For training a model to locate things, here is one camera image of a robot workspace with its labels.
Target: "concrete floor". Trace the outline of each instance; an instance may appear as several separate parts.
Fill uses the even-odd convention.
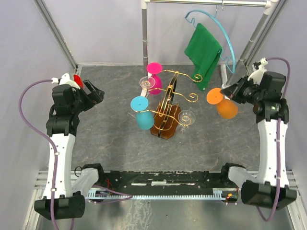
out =
[[[163,66],[192,74],[193,66]],[[226,162],[239,163],[248,170],[259,167],[259,133],[252,105],[238,105],[238,115],[222,119],[215,106],[206,101],[208,91],[221,86],[219,67],[205,92],[188,78],[179,77],[176,91],[199,100],[189,103],[176,95],[182,110],[189,109],[196,121],[185,133],[176,133],[169,140],[161,139],[137,127],[131,100],[140,95],[142,66],[83,67],[81,78],[89,79],[105,91],[104,101],[81,113],[72,168],[87,163],[101,163],[105,170],[213,170],[219,171]],[[164,87],[172,74],[162,73]],[[155,109],[162,95],[149,97]]]

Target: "white wall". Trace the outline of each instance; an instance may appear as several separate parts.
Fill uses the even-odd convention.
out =
[[[287,1],[281,16],[270,32],[256,60],[261,57],[283,57],[290,62],[291,77],[286,99],[290,122],[286,136],[286,163],[295,174],[299,190],[307,205],[307,2]],[[269,62],[268,70],[287,74],[281,61]]]
[[[72,69],[34,1],[2,1],[0,28],[0,228],[19,230],[49,152],[47,141],[20,118],[18,99],[32,82]],[[50,83],[36,86],[23,104],[26,117],[43,131],[52,105],[51,89]]]
[[[140,0],[45,0],[78,64],[141,64],[142,11]],[[215,6],[150,3],[148,5],[149,61],[189,63],[184,49],[194,27],[184,19],[190,10],[215,14]],[[236,58],[254,31],[263,8],[218,7],[217,19],[226,29]],[[230,54],[218,26],[206,15],[197,15]]]

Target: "wooden base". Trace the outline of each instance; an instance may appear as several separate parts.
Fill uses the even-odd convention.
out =
[[[173,105],[171,108],[171,111],[169,113],[170,116],[175,117],[178,120],[178,114],[181,112],[180,107]],[[159,116],[158,114],[155,115],[154,117],[154,126],[150,129],[150,132],[152,135],[158,137],[159,136],[159,132],[160,132],[160,137],[163,139],[169,139],[171,138],[176,131],[176,128],[178,126],[177,121],[173,120],[172,118],[168,118],[166,124],[164,125],[163,129],[168,129],[166,131],[160,131],[159,129],[157,129],[156,127],[160,127],[160,125],[163,123],[165,118],[164,116]]]

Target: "green cloth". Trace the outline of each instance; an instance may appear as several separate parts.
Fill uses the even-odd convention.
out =
[[[203,77],[201,82],[196,82],[201,91],[207,87],[220,59],[221,51],[222,47],[219,42],[201,23],[198,23],[184,53],[195,65],[191,77],[195,80],[195,74],[200,74]]]

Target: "purple cable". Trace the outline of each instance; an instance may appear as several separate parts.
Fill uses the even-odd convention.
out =
[[[126,193],[120,193],[120,192],[117,192],[117,191],[114,191],[114,190],[111,190],[111,189],[108,189],[108,188],[104,188],[102,186],[99,186],[99,185],[93,185],[94,188],[101,188],[103,190],[106,190],[108,192],[112,192],[112,193],[115,193],[117,195],[122,195],[122,196],[129,196],[129,197],[126,197],[124,199],[119,199],[119,200],[112,200],[112,201],[107,201],[107,202],[93,202],[93,201],[90,201],[91,203],[94,203],[94,204],[100,204],[100,205],[104,205],[104,204],[111,204],[111,203],[115,203],[115,202],[120,202],[120,201],[124,201],[124,200],[129,200],[133,197],[133,195],[130,195],[130,194],[126,194]]]
[[[40,83],[44,83],[44,82],[52,82],[51,79],[48,80],[39,80],[37,82],[34,82],[33,84],[29,85],[21,94],[20,98],[19,98],[19,103],[18,103],[18,109],[19,109],[19,114],[21,116],[21,118],[23,119],[23,121],[36,133],[38,133],[39,135],[43,136],[52,146],[54,152],[56,153],[57,147],[55,145],[55,143],[53,142],[53,140],[46,135],[45,133],[41,132],[40,130],[38,130],[37,128],[35,128],[32,124],[30,124],[30,122],[25,118],[23,110],[22,110],[22,102],[23,102],[23,98],[25,93],[32,88],[33,86],[40,84]],[[53,166],[53,176],[52,176],[52,188],[55,187],[56,185],[56,177],[57,177],[57,169],[58,169],[58,156],[54,155],[54,166]],[[54,217],[54,196],[55,196],[55,192],[51,192],[51,204],[50,204],[50,213],[51,213],[51,221],[53,224],[54,229],[59,230],[55,217]],[[74,219],[71,220],[71,228],[70,230],[73,229],[73,225],[74,225]]]
[[[283,98],[285,97],[285,94],[287,92],[287,88],[288,88],[288,83],[289,83],[289,77],[290,77],[290,63],[282,58],[282,57],[270,57],[267,58],[267,61],[270,60],[281,60],[284,61],[287,65],[288,71],[287,71],[287,78],[286,78],[286,83],[284,85],[284,90],[283,90]],[[279,194],[280,194],[280,177],[281,177],[281,156],[280,156],[280,123],[281,123],[281,119],[278,118],[277,121],[277,134],[276,134],[276,148],[277,148],[277,175],[276,175],[276,194],[275,194],[275,199],[274,199],[274,203],[273,203],[273,207],[271,210],[271,213],[269,215],[268,218],[265,218],[262,211],[260,210],[259,207],[257,207],[257,210],[261,216],[261,218],[266,221],[269,222],[273,219],[276,208],[277,208],[277,204],[278,204],[278,199],[279,199]]]

